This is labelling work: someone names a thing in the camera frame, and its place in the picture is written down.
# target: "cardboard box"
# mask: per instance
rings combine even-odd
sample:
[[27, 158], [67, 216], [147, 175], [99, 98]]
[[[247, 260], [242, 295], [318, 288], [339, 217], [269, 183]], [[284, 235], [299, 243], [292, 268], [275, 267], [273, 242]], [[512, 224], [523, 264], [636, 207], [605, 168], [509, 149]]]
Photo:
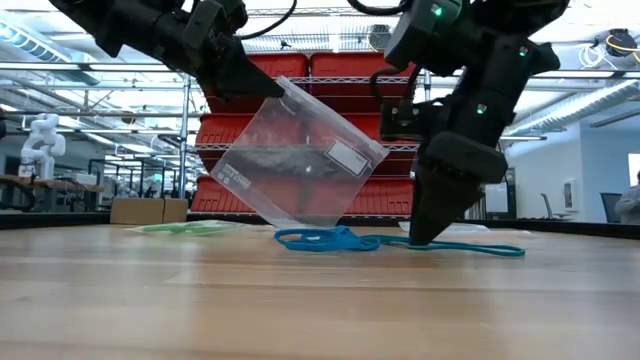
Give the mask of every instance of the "cardboard box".
[[115, 198], [111, 204], [111, 223], [155, 225], [187, 221], [187, 200]]

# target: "office chair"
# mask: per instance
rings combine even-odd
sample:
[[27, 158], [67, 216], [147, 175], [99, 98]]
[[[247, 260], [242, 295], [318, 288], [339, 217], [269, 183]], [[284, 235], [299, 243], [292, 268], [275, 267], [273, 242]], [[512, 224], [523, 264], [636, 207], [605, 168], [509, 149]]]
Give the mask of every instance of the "office chair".
[[607, 222], [611, 224], [619, 224], [621, 222], [621, 218], [616, 212], [616, 204], [620, 201], [622, 194], [600, 193], [600, 197], [602, 197], [602, 205], [604, 205], [604, 213], [607, 216]]
[[540, 194], [540, 196], [542, 196], [542, 199], [544, 200], [544, 205], [547, 207], [547, 219], [549, 220], [553, 220], [553, 219], [559, 219], [559, 220], [570, 220], [568, 219], [568, 217], [570, 216], [569, 214], [565, 214], [565, 213], [553, 213], [553, 210], [551, 210], [551, 204], [549, 203], [549, 198], [547, 197], [547, 194], [542, 193]]

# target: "person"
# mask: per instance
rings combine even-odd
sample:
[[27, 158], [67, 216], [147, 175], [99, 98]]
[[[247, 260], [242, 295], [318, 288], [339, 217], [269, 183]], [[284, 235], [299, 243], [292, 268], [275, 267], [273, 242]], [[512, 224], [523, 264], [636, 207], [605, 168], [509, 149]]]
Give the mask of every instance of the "person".
[[622, 195], [616, 204], [616, 212], [620, 215], [623, 224], [640, 225], [640, 171], [638, 185]]

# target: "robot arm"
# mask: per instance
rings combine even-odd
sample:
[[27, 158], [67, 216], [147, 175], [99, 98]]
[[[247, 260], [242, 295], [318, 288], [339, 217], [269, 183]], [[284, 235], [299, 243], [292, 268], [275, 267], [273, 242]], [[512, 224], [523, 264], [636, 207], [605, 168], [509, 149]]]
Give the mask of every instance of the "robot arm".
[[281, 97], [233, 34], [247, 22], [242, 0], [50, 0], [112, 57], [124, 45], [194, 76], [217, 96]]
[[496, 146], [529, 78], [557, 70], [551, 44], [528, 36], [560, 17], [569, 0], [413, 0], [386, 49], [395, 68], [415, 63], [439, 76], [463, 73], [444, 99], [383, 103], [381, 135], [419, 140], [411, 243], [430, 243], [500, 183], [507, 162]]

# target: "window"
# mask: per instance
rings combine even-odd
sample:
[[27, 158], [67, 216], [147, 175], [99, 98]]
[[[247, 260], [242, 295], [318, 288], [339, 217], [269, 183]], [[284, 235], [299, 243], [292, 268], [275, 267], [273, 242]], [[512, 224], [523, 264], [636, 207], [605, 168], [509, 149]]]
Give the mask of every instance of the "window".
[[631, 186], [638, 185], [638, 172], [640, 172], [640, 154], [629, 154], [629, 178]]

